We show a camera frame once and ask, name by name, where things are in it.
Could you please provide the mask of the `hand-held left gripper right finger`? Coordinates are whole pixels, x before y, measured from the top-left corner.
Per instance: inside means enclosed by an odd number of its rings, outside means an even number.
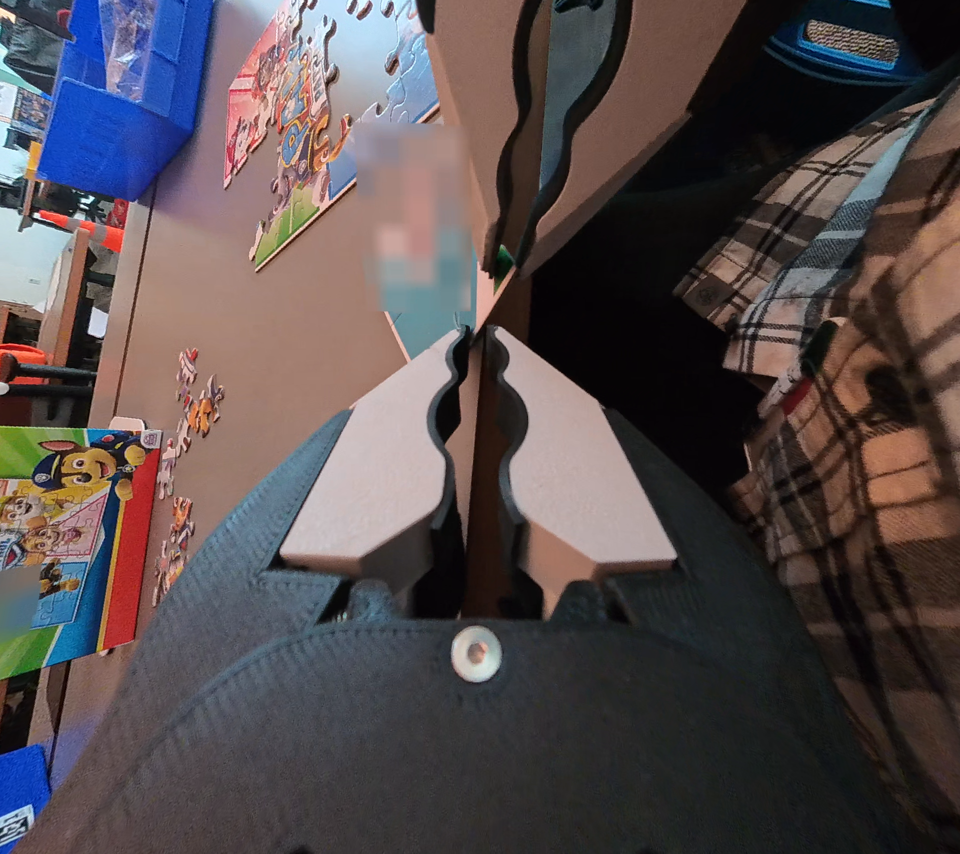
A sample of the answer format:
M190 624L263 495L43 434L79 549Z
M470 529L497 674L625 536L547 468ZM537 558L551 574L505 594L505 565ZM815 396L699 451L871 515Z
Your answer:
M503 549L525 616L574 583L660 572L678 553L599 401L506 328L486 329Z

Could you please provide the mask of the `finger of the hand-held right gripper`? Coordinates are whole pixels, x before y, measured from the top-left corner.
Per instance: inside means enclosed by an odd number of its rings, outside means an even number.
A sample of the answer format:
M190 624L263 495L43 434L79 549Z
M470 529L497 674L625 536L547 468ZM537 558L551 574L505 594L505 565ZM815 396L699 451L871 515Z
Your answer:
M549 0L418 0L444 119L469 153L471 229L491 272L500 245L517 255L539 190Z
M560 152L515 257L551 258L689 118L748 0L615 0L603 60L563 117Z

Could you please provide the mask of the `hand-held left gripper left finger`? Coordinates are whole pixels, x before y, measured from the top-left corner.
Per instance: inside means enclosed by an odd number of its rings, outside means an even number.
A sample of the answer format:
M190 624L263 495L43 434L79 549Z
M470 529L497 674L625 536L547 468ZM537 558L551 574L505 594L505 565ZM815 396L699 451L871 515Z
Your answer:
M466 552L447 442L469 352L469 331L450 331L353 405L282 543L284 562L381 581L418 617L459 614Z

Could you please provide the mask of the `assembled teal puzzle section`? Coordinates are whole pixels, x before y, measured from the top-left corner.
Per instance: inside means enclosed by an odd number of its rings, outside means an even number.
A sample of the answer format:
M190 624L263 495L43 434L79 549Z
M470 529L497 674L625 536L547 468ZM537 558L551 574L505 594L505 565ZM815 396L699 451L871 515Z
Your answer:
M459 327L457 313L453 311L386 311L385 316L407 361Z

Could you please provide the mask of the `orange dog face puzzle piece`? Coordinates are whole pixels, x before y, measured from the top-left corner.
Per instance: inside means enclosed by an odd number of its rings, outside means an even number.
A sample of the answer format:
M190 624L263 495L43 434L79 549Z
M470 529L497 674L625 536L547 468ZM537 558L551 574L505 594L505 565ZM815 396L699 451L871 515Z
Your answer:
M212 426L220 419L224 397L224 387L218 383L216 375L211 375L186 412L187 423L194 434L202 438L209 435Z

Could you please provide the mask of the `assembled pink red puzzle section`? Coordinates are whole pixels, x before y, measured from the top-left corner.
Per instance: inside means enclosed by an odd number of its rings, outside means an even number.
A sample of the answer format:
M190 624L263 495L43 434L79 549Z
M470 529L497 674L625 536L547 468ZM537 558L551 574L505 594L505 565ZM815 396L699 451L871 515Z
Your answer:
M399 13L404 6L409 7L407 16L416 18L424 29L416 0L283 0L227 91L223 187L232 183L250 154L267 137L278 136L281 140L276 122L277 106L281 76L292 43L300 37L312 42L334 63L330 43L339 22L348 16L363 20L372 12L388 17ZM320 201L329 190L327 166L341 147L342 143L332 145L328 162L306 185L291 186L277 174L272 189L279 192L282 199L294 188L308 187L315 192L325 189L324 194L314 198L315 202Z

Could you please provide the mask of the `green puzzle section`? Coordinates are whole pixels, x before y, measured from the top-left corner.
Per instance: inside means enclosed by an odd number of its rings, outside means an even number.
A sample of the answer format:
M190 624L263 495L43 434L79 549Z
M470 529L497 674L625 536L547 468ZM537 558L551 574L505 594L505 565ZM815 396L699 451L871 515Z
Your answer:
M327 191L327 194L318 202L313 200L311 190L295 188L281 213L274 216L269 224L265 221L258 224L254 243L248 253L253 270L260 272L270 261L279 256L284 248L293 244L297 237L352 191L355 185L354 177L342 186L339 194L330 196L330 192Z

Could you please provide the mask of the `plaid shirt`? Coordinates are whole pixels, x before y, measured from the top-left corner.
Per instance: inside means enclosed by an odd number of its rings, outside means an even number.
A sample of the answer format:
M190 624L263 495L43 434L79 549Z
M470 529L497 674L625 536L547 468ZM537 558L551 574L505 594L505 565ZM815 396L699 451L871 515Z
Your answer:
M735 517L882 780L958 852L958 77L762 187L675 295L764 390Z

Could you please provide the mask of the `clear plastic bag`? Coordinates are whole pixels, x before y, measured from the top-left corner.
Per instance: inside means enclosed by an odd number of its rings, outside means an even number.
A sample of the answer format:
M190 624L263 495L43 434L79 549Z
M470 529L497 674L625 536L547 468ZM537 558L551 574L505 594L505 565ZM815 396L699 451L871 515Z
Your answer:
M159 0L98 0L105 89L142 100Z

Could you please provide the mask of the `colourful puzzle box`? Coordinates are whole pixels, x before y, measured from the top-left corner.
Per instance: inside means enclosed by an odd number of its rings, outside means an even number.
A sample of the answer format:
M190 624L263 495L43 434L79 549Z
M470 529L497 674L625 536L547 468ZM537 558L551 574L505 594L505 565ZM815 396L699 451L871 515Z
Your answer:
M134 640L161 441L2 428L2 680Z

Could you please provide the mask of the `orange chair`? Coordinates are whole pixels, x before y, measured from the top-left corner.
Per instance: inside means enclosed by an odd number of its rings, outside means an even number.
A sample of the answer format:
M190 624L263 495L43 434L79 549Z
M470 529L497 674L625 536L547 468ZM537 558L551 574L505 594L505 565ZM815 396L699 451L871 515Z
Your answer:
M23 374L14 376L7 370L9 366L4 367L3 359L7 354L16 359L19 365L18 370L21 369L23 365L45 366L48 360L47 354L36 346L27 344L1 344L2 383L7 383L10 385L43 385L47 383L47 378L44 377L28 376Z

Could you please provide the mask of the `orange traffic cone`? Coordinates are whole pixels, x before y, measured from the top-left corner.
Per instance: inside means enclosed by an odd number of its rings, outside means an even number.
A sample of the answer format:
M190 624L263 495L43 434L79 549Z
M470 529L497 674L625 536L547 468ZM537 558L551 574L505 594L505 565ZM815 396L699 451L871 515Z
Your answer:
M91 240L110 251L120 253L123 248L124 229L122 227L93 222L44 209L35 213L33 217L36 220L53 224L71 232L85 230L90 234Z

